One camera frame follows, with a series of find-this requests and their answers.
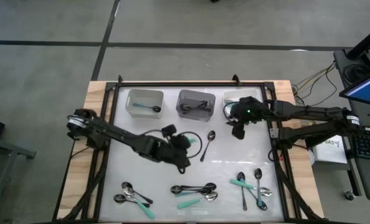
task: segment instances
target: gray floor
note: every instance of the gray floor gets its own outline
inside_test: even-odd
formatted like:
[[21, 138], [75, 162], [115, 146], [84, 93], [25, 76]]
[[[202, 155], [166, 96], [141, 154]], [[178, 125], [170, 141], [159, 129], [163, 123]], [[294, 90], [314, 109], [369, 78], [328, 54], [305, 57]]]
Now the gray floor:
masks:
[[[0, 40], [102, 41], [113, 0], [0, 1]], [[111, 42], [352, 46], [370, 32], [370, 0], [122, 0]], [[19, 159], [0, 220], [47, 222], [59, 194], [71, 140], [66, 116], [81, 107], [99, 47], [0, 45], [4, 139], [37, 150]], [[108, 48], [99, 80], [290, 79], [327, 67], [331, 52]], [[336, 70], [329, 74], [342, 89]], [[333, 87], [321, 79], [306, 103]], [[321, 106], [349, 106], [336, 95]], [[345, 171], [314, 169], [325, 216], [370, 223], [370, 201], [343, 198]]]

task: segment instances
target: wooden table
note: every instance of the wooden table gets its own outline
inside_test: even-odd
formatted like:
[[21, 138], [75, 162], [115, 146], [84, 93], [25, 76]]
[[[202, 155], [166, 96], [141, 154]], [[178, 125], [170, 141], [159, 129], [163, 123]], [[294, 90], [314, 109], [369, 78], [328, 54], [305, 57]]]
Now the wooden table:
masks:
[[[228, 82], [228, 81], [201, 81], [201, 82]], [[274, 82], [276, 97], [277, 100], [282, 101], [289, 101], [295, 104], [295, 99], [293, 97], [292, 87], [290, 85], [289, 80], [269, 80], [269, 81], [242, 81], [243, 83], [246, 82]], [[106, 82], [95, 81], [90, 82], [87, 91], [87, 97], [85, 98], [84, 108], [92, 109], [97, 113], [100, 113], [103, 101], [103, 94], [105, 92], [105, 85]], [[107, 108], [107, 117], [106, 120], [108, 121], [110, 115], [110, 107], [111, 107], [111, 99], [113, 97], [109, 97], [110, 102]], [[287, 122], [283, 122], [284, 127], [291, 127], [291, 128], [300, 128], [301, 124], [300, 121], [297, 119], [292, 119]], [[298, 141], [297, 144], [305, 145], [303, 141]], [[78, 152], [79, 150], [85, 148], [85, 141], [78, 141], [74, 145], [73, 154]], [[293, 177], [295, 180], [295, 185], [297, 191], [301, 194], [304, 198], [306, 203], [312, 208], [312, 210], [323, 217], [322, 206], [320, 202], [320, 198], [318, 195], [318, 190], [316, 188], [314, 174], [310, 165], [310, 160], [308, 156], [308, 152], [300, 147], [293, 147], [293, 149], [289, 150], [290, 156], [290, 163], [292, 165]], [[86, 150], [80, 154], [77, 154], [71, 160], [69, 164], [69, 169], [67, 172], [67, 177], [64, 185], [64, 191], [62, 193], [62, 198], [60, 200], [59, 210], [57, 212], [57, 218], [63, 218], [69, 211], [73, 208], [73, 206], [78, 202], [79, 198], [84, 193], [87, 180], [88, 180], [88, 173], [91, 164], [92, 158], [92, 150]], [[92, 211], [94, 208], [95, 203], [95, 195], [96, 189], [94, 190], [93, 196], [91, 197], [90, 201], [90, 208], [88, 211], [89, 216], [92, 216]], [[290, 217], [294, 217], [294, 209], [292, 206], [292, 200], [290, 194], [286, 190], [287, 195], [287, 204], [289, 207]]]

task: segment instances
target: concrete floor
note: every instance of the concrete floor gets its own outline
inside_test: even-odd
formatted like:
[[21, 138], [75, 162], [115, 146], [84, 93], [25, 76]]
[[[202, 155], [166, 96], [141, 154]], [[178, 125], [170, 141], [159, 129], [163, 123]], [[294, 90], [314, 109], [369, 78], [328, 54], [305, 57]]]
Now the concrete floor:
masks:
[[[0, 40], [103, 39], [114, 0], [0, 1]], [[122, 0], [110, 42], [353, 46], [370, 32], [370, 0]], [[99, 47], [0, 45], [4, 139], [36, 150], [19, 159], [0, 221], [52, 218], [72, 141], [66, 116], [83, 105]], [[297, 83], [333, 61], [331, 52], [107, 48], [99, 80], [289, 79]], [[337, 71], [329, 74], [342, 89]], [[306, 103], [332, 91], [320, 80]], [[336, 95], [321, 106], [349, 106]], [[343, 198], [345, 171], [314, 169], [325, 217], [370, 223], [370, 201]]]

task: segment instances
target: plastic container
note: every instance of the plastic container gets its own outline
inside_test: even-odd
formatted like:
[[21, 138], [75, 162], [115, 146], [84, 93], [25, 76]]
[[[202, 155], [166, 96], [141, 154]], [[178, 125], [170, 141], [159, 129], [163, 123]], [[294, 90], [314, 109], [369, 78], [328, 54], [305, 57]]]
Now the plastic container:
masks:
[[[198, 107], [202, 101], [207, 101], [204, 108]], [[177, 112], [182, 118], [194, 119], [198, 121], [209, 121], [214, 114], [214, 105], [216, 96], [211, 93], [203, 93], [199, 91], [181, 90], [177, 101]], [[188, 105], [190, 110], [183, 110], [184, 105]]]
[[[161, 118], [164, 109], [163, 96], [162, 91], [132, 89], [128, 92], [125, 109], [132, 117]], [[158, 106], [161, 111], [155, 112], [147, 106]]]
[[[238, 102], [240, 98], [247, 97], [247, 96], [252, 96], [254, 98], [259, 97], [259, 92], [256, 89], [250, 88], [250, 89], [243, 89], [243, 90], [234, 90], [234, 91], [227, 91], [224, 92], [222, 95], [222, 99], [224, 100], [224, 106], [227, 103], [230, 102]], [[225, 113], [228, 116], [230, 113], [231, 107], [235, 104], [228, 105], [225, 108]]]

